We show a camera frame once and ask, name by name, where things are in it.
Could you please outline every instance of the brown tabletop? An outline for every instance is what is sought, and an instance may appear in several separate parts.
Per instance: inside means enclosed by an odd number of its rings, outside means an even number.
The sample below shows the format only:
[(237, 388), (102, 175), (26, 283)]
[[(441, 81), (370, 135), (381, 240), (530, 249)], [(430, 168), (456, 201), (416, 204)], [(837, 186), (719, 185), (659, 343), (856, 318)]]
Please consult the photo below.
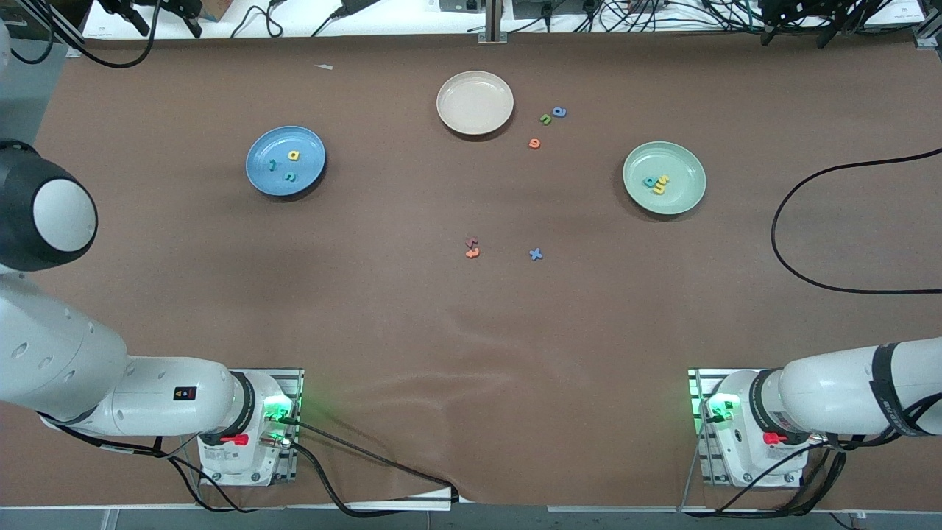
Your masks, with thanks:
[[(216, 44), (123, 72), (69, 61), (38, 148), (85, 184), (101, 226), (86, 256), (38, 281), (133, 355), (303, 367), (305, 419), (482, 503), (676, 505), (694, 443), (687, 368), (942, 334), (942, 298), (816, 289), (769, 245), (798, 180), (938, 147), (935, 54), (905, 37), (823, 51), (719, 35), (472, 41)], [(516, 101), (488, 141), (455, 137), (435, 112), (442, 83), (473, 69)], [(569, 115), (541, 125), (556, 106)], [(244, 171), (252, 142), (283, 124), (329, 153), (321, 185), (292, 203)], [(676, 219), (625, 194), (625, 156), (652, 140), (706, 167), (705, 199)], [(942, 286), (938, 167), (824, 177), (785, 212), (783, 253), (831, 283)], [(0, 411), (4, 505), (189, 500), (164, 463)], [(434, 489), (308, 443), (347, 500)], [(942, 509), (937, 444), (852, 454), (821, 506)], [(696, 487), (690, 503), (729, 493)], [(296, 484), (236, 498), (326, 502), (303, 463)]]

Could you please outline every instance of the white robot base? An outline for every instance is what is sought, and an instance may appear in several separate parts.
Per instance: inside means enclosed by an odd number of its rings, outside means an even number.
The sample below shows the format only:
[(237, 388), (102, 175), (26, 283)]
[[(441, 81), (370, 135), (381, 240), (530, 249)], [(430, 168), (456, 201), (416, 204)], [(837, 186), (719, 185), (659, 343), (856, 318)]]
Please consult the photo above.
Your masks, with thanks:
[(250, 369), (245, 374), (255, 391), (249, 425), (235, 439), (208, 445), (201, 439), (203, 472), (220, 486), (270, 486), (294, 480), (297, 455), (290, 449), (294, 426), (275, 421), (284, 414), (300, 416), (303, 370)]
[[(752, 370), (740, 370), (727, 375), (705, 405), (708, 416), (725, 417), (723, 422), (710, 423), (707, 432), (716, 436), (729, 484), (739, 488), (748, 486), (765, 470), (808, 445), (808, 442), (786, 445), (766, 440), (766, 433), (759, 427), (749, 408), (750, 387), (757, 375), (758, 372)], [(802, 482), (802, 470), (806, 463), (807, 453), (795, 456), (755, 485), (797, 488)]]

